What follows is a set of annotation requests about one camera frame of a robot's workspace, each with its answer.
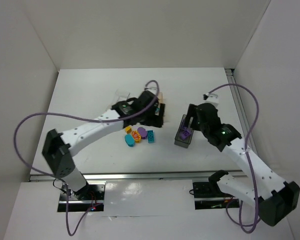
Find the purple small lego brick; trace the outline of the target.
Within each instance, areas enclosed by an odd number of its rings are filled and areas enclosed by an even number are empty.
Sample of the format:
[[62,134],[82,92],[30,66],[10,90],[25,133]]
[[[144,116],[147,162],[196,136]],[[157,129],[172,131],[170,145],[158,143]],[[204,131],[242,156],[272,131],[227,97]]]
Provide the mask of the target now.
[[182,139],[182,140],[185,140],[187,139],[190,135],[191,135],[191,131],[189,131],[188,129],[183,131],[181,130],[180,133],[179,133],[179,137]]

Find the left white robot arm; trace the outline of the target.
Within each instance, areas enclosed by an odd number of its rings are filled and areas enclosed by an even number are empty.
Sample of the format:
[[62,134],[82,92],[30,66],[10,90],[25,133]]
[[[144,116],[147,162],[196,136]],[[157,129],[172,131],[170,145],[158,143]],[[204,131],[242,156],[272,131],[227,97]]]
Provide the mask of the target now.
[[42,155],[53,177],[65,181],[78,199],[88,197],[92,187],[76,167],[73,157],[97,140],[128,126],[141,124],[161,128],[165,107],[155,94],[144,90],[138,98],[116,102],[94,122],[64,132],[50,130],[45,138]]

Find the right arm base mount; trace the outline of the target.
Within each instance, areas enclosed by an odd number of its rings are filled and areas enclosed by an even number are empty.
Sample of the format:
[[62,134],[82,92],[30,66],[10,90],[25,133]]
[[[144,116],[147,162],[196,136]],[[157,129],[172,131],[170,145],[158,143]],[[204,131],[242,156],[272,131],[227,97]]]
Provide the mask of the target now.
[[207,181],[192,183],[189,194],[194,197],[196,210],[239,208],[239,200],[230,194],[221,192],[217,186],[217,180],[223,176],[228,177],[229,173],[225,170],[219,170],[209,176]]

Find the teal long lego brick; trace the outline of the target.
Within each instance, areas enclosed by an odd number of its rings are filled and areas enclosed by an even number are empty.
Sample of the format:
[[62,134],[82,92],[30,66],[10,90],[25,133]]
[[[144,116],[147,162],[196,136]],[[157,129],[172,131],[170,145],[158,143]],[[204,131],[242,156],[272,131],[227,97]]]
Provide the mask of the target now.
[[148,130],[147,131],[147,140],[149,144],[152,144],[155,142],[155,136],[154,136],[154,131],[153,130]]

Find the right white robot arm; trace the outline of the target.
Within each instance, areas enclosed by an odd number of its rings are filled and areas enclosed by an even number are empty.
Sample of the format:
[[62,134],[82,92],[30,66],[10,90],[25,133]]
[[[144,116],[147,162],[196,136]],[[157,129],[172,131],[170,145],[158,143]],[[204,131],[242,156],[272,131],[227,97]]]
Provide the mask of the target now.
[[249,188],[228,171],[219,170],[208,179],[214,189],[254,207],[258,218],[271,227],[297,207],[299,185],[277,175],[245,145],[242,135],[232,125],[222,123],[215,104],[190,104],[184,124],[200,131],[212,146],[227,155],[253,183],[253,188]]

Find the purple long lego brick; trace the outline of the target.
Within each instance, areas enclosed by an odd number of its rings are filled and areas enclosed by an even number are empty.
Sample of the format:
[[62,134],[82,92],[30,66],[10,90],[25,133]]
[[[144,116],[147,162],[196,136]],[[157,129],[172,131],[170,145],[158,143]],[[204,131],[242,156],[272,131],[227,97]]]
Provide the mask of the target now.
[[182,121],[180,129],[181,129],[182,131],[186,131],[186,130],[188,129],[188,127],[187,127],[187,125],[185,124],[184,121]]

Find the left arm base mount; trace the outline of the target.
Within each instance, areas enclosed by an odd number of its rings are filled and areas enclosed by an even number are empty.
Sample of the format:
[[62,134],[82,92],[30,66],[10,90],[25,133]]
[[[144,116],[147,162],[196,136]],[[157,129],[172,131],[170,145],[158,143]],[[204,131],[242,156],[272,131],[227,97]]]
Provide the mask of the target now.
[[90,189],[83,196],[75,195],[75,193],[69,189],[66,191],[66,185],[62,183],[57,186],[56,179],[53,180],[52,186],[59,190],[59,200],[57,206],[58,213],[66,212],[66,198],[68,197],[68,211],[69,212],[85,212],[88,208],[91,208],[90,212],[103,212],[104,211],[104,199],[105,199],[105,182],[93,182],[90,183]]

